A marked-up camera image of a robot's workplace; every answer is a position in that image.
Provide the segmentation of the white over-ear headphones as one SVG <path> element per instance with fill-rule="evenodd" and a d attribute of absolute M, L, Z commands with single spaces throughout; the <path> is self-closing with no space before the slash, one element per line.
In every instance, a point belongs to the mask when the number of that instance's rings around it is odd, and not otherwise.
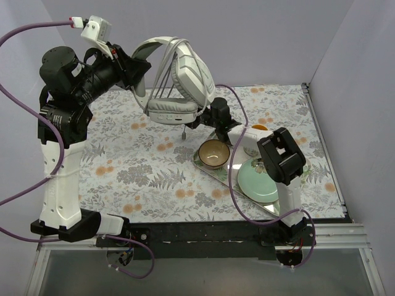
<path fill-rule="evenodd" d="M 193 122 L 215 97 L 215 83 L 203 60 L 187 39 L 160 36 L 142 42 L 132 58 L 146 60 L 165 46 L 152 91 L 146 94 L 144 78 L 132 93 L 151 121 L 163 125 Z"/>

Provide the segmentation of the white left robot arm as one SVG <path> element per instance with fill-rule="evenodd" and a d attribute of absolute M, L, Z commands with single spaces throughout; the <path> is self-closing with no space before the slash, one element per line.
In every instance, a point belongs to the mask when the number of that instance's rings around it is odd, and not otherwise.
<path fill-rule="evenodd" d="M 93 117 L 90 104 L 115 85 L 129 90 L 150 67 L 149 62 L 128 56 L 116 44 L 109 55 L 90 48 L 83 60 L 67 46 L 43 55 L 39 75 L 45 85 L 39 114 L 45 122 L 38 123 L 38 139 L 49 180 L 44 186 L 41 214 L 30 225 L 31 232 L 57 235 L 66 242 L 110 235 L 119 247 L 131 241 L 127 218 L 80 207 L 80 163 Z"/>

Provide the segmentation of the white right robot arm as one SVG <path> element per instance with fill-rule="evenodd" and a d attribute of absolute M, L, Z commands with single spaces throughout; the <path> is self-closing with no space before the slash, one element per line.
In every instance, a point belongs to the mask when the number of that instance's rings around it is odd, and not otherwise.
<path fill-rule="evenodd" d="M 259 125 L 242 125 L 232 119 L 227 101 L 221 97 L 187 126 L 195 129 L 199 125 L 214 128 L 216 134 L 215 139 L 206 141 L 207 157 L 197 152 L 199 161 L 209 170 L 232 165 L 238 146 L 259 151 L 258 162 L 276 184 L 280 205 L 279 217 L 270 224 L 277 228 L 277 236 L 284 244 L 300 240 L 307 226 L 301 209 L 301 176 L 306 158 L 290 132 L 286 128 L 270 131 Z"/>

